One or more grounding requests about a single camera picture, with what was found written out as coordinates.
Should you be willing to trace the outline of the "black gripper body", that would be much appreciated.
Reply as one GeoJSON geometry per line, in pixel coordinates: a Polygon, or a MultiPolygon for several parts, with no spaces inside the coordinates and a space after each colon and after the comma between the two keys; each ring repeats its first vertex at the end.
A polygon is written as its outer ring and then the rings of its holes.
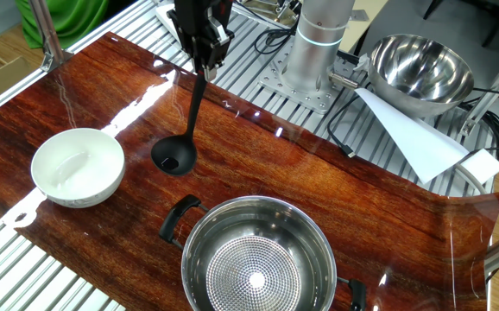
{"type": "Polygon", "coordinates": [[[210,42],[230,40],[227,24],[232,4],[231,0],[175,0],[174,26],[180,41],[192,38],[210,42]]]}

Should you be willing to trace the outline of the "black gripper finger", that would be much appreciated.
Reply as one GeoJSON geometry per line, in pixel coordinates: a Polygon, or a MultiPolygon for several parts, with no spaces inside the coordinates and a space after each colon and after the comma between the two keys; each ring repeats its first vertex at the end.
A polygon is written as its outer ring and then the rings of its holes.
{"type": "Polygon", "coordinates": [[[196,73],[202,72],[202,64],[197,49],[198,28],[197,17],[192,8],[176,8],[167,12],[172,20],[177,36],[179,37],[182,50],[186,52],[193,61],[196,73]]]}
{"type": "Polygon", "coordinates": [[[203,69],[205,80],[211,82],[217,76],[217,71],[224,65],[234,33],[226,29],[217,19],[209,19],[209,39],[205,42],[203,69]]]}

